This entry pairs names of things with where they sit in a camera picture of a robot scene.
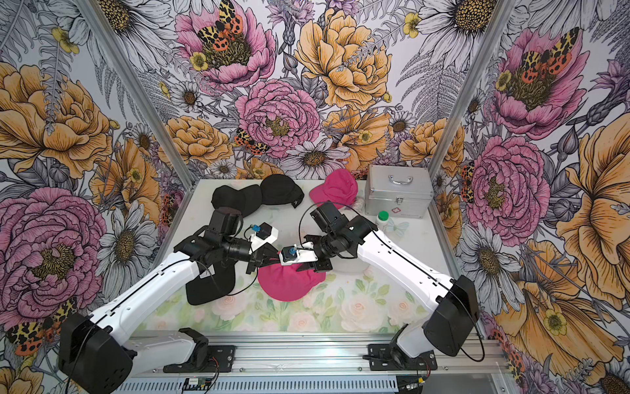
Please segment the white Colorado cap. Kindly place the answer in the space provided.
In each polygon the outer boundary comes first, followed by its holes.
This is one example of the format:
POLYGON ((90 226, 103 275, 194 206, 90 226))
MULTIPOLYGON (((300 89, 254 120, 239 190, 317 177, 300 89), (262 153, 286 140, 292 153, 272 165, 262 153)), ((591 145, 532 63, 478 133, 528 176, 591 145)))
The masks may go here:
POLYGON ((342 259, 341 257, 331 258, 333 270, 342 274, 361 274, 369 268, 369 264, 361 259, 342 259))

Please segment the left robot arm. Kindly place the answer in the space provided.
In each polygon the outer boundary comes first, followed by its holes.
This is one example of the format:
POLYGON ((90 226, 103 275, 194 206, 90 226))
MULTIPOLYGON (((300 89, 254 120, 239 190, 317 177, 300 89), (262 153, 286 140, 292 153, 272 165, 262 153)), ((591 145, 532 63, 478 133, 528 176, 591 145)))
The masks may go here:
POLYGON ((262 223, 248 239, 239 238, 241 215, 219 208, 210 223, 188 236, 153 271, 90 315, 74 314, 61 326, 57 365, 69 382, 89 393, 112 393, 133 375, 163 366, 178 372, 203 371, 209 364, 208 338, 191 329, 142 344, 131 336, 165 300, 187 285, 196 284, 193 300, 210 302, 234 287, 237 262, 257 268, 278 261, 273 247, 276 228, 262 223))

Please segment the pink cap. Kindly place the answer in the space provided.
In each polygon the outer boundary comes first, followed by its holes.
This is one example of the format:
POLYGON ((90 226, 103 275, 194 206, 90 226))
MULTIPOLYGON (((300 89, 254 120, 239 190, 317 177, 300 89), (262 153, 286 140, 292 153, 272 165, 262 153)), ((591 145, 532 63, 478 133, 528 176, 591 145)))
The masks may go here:
POLYGON ((325 273, 299 271, 298 264, 275 264, 259 269, 259 285, 274 300, 292 302, 302 299, 312 288, 326 280, 325 273))
POLYGON ((309 192, 313 203, 331 202, 336 208, 351 206, 357 199, 359 186, 354 176, 345 168, 328 175, 323 184, 309 192))

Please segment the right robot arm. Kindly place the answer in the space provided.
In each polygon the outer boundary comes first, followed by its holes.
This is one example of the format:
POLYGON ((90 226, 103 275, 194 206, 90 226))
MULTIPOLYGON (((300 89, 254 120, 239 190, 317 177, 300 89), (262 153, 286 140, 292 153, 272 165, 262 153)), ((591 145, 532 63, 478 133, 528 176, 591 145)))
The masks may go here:
POLYGON ((347 218, 331 202, 311 206, 310 216, 323 234, 305 236, 315 256, 302 270, 323 271, 331 259, 348 253, 380 269, 421 302, 428 317, 397 333, 392 347, 409 358, 437 350, 457 356, 479 319, 477 294, 467 277, 457 279, 422 263, 397 246, 364 216, 347 218))

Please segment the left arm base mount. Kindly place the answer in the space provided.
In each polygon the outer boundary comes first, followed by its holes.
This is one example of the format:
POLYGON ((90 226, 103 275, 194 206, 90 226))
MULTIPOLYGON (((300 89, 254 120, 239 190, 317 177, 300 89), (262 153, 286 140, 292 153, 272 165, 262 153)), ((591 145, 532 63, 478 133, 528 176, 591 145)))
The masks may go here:
POLYGON ((229 373, 235 360, 236 346, 212 345, 208 338, 193 328, 180 328, 178 333, 194 343, 191 354, 180 363, 167 364, 166 374, 229 373))

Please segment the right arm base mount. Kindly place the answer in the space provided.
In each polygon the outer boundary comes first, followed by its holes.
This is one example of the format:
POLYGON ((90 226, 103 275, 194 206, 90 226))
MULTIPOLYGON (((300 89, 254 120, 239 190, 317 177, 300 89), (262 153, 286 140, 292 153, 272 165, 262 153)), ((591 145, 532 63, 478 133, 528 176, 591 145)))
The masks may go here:
POLYGON ((408 324, 404 325, 388 344, 367 346, 367 355, 363 355, 362 358, 369 362, 371 371, 423 371, 429 376, 433 370, 437 370, 438 365, 433 351, 411 358, 397 345, 400 334, 407 327, 408 324))

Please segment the pink cap back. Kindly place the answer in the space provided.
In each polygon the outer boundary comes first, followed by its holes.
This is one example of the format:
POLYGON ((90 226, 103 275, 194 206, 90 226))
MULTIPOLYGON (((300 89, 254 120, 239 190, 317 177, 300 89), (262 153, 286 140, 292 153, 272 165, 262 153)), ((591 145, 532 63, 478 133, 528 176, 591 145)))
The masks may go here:
POLYGON ((323 184, 309 192, 313 203, 331 202, 336 208, 351 206, 357 199, 359 186, 354 176, 345 168, 328 175, 323 184))

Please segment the pink cap front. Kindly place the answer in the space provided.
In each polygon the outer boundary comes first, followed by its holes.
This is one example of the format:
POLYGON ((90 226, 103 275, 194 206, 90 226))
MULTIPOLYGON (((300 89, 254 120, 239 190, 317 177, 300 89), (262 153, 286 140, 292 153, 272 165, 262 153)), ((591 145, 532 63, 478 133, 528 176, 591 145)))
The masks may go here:
POLYGON ((259 269, 259 285, 274 300, 292 302, 302 299, 312 288, 326 280, 325 273, 299 271, 298 264, 275 264, 259 269))

